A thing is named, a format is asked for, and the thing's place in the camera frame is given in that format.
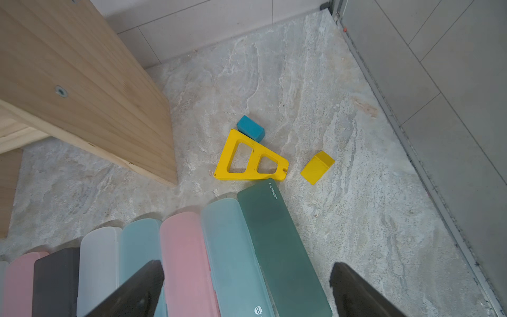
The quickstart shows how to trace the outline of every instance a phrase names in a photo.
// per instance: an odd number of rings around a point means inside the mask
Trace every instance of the floor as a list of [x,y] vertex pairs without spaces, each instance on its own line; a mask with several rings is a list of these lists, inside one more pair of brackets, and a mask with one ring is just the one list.
[[[165,187],[53,138],[32,144],[0,242],[5,258],[234,197],[251,182],[212,175],[229,130],[247,114],[265,128],[262,144],[290,162],[278,185],[335,315],[335,261],[407,316],[493,315],[327,11],[148,73],[172,105],[180,185]],[[320,150],[336,163],[311,186],[299,173]]]

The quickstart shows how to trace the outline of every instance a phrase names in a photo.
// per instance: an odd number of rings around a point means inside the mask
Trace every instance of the printed logo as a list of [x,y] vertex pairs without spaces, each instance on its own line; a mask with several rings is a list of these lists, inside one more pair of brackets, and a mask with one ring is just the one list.
[[278,199],[278,197],[276,197],[275,190],[273,189],[273,185],[271,185],[271,183],[269,183],[269,188],[271,188],[271,192],[273,193],[273,197],[275,197],[275,200]]

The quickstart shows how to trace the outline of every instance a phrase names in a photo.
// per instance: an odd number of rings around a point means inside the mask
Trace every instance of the light blue pencil case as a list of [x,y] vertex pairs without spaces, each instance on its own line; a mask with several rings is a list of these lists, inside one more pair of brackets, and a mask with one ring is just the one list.
[[[160,225],[156,219],[141,219],[127,225],[120,238],[120,284],[123,284],[148,261],[162,261]],[[155,317],[167,317],[164,288],[160,292]]]
[[266,284],[236,199],[209,204],[201,213],[211,279],[222,317],[273,317]]

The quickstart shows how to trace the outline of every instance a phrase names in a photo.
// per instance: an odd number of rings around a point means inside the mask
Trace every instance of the white wall tile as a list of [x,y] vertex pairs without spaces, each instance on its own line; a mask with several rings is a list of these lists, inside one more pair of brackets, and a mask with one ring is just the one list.
[[211,0],[142,25],[162,61],[272,23],[271,0]]
[[145,0],[90,0],[103,17],[122,12]]
[[136,0],[134,6],[107,15],[106,21],[119,33],[204,1],[206,0]]
[[400,123],[439,93],[374,0],[349,0],[342,23]]
[[326,0],[273,0],[273,22],[279,22],[300,14],[318,11]]
[[123,44],[125,44],[142,67],[147,68],[160,64],[157,56],[137,27],[118,34],[118,37],[122,40]]
[[422,61],[505,180],[506,12],[505,0],[474,1]]
[[473,0],[442,0],[415,35],[410,48],[422,60]]
[[380,7],[407,43],[414,38],[439,1],[377,0]]
[[507,299],[507,186],[441,94],[403,130],[500,299]]

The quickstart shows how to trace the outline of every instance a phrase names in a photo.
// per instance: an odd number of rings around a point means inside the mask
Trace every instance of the toy block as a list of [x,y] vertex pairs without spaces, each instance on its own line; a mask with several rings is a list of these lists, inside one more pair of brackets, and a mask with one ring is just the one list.
[[[243,173],[230,173],[232,160],[234,154],[238,149],[238,145],[244,143],[252,148],[252,153],[246,166],[246,170]],[[267,157],[273,162],[277,163],[276,172],[274,174],[265,174],[257,172],[257,168],[261,163],[261,159]],[[288,161],[283,157],[279,156],[275,152],[260,145],[243,133],[232,129],[225,142],[224,150],[220,156],[219,163],[216,166],[215,178],[222,181],[254,181],[254,180],[266,180],[272,178],[276,181],[283,181],[287,176]]]
[[236,126],[238,127],[239,132],[250,137],[255,142],[260,142],[264,138],[264,128],[247,116],[243,116]]
[[335,161],[331,156],[324,151],[320,151],[306,164],[301,171],[301,176],[310,184],[315,185],[334,163]]

